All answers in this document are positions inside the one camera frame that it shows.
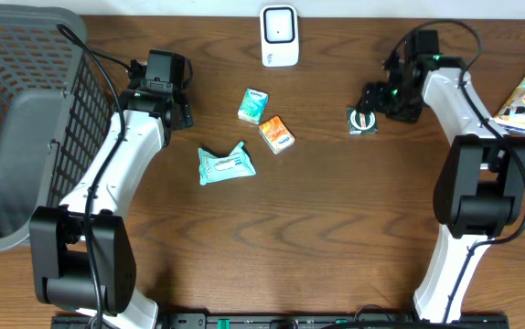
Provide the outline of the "dark green round-label box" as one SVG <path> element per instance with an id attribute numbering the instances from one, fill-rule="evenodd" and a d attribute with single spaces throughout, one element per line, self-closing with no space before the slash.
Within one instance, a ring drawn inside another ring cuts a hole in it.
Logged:
<path id="1" fill-rule="evenodd" d="M 363 113 L 353 107 L 347 107 L 348 133 L 350 135 L 376 134 L 377 118 L 373 111 Z"/>

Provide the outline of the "teal tissue pack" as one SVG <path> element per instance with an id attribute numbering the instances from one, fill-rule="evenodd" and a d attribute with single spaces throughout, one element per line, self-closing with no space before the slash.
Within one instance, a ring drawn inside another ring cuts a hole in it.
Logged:
<path id="1" fill-rule="evenodd" d="M 248 88 L 238 109 L 238 118 L 246 122 L 259 124 L 268 100 L 269 95 L 267 93 Z"/>

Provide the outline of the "teal wet wipes pack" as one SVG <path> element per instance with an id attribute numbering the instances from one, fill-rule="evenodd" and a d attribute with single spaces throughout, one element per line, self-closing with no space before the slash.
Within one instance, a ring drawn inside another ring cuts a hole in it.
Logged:
<path id="1" fill-rule="evenodd" d="M 226 157 L 217 157 L 199 148 L 199 183 L 205 186 L 228 179 L 256 175 L 252 160 L 243 146 L 244 142 L 239 142 Z"/>

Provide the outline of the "orange tissue pack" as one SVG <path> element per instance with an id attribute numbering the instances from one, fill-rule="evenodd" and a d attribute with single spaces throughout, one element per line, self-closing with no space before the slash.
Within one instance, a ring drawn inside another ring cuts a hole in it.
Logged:
<path id="1" fill-rule="evenodd" d="M 279 154 L 295 143 L 294 135 L 279 116 L 259 126 L 259 133 L 274 154 Z"/>

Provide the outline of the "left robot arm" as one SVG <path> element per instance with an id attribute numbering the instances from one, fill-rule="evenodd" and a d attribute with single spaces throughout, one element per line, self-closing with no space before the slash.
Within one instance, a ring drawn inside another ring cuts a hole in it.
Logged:
<path id="1" fill-rule="evenodd" d="M 37 299 L 89 316 L 88 327 L 155 328 L 157 302 L 136 287 L 125 218 L 137 187 L 171 133 L 192 126 L 188 58 L 155 50 L 132 61 L 102 147 L 56 207 L 29 221 Z"/>

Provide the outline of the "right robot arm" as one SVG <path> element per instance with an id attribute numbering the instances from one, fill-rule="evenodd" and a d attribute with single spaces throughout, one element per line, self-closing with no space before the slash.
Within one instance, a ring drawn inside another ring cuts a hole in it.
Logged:
<path id="1" fill-rule="evenodd" d="M 525 137 L 493 121 L 477 95 L 471 63 L 446 56 L 427 22 L 408 32 L 383 61 L 387 79 L 368 83 L 349 122 L 369 130 L 377 113 L 415 123 L 423 108 L 439 121 L 449 153 L 434 188 L 438 237 L 413 295 L 417 325 L 457 327 L 461 302 L 487 249 L 525 230 Z"/>

